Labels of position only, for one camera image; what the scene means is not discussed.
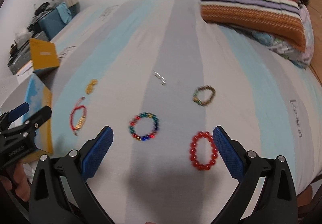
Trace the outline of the person's left hand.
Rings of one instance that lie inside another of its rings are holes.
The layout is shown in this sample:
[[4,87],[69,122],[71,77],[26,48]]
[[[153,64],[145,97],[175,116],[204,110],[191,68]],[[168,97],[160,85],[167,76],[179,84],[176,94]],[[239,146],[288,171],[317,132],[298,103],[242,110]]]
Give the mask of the person's left hand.
[[[29,201],[31,188],[29,186],[27,176],[25,174],[25,170],[21,161],[19,161],[14,169],[12,178],[13,183],[16,185],[15,193],[18,198],[22,199],[24,202]],[[11,180],[6,176],[1,175],[1,183],[3,184],[6,191],[10,191],[12,189]]]

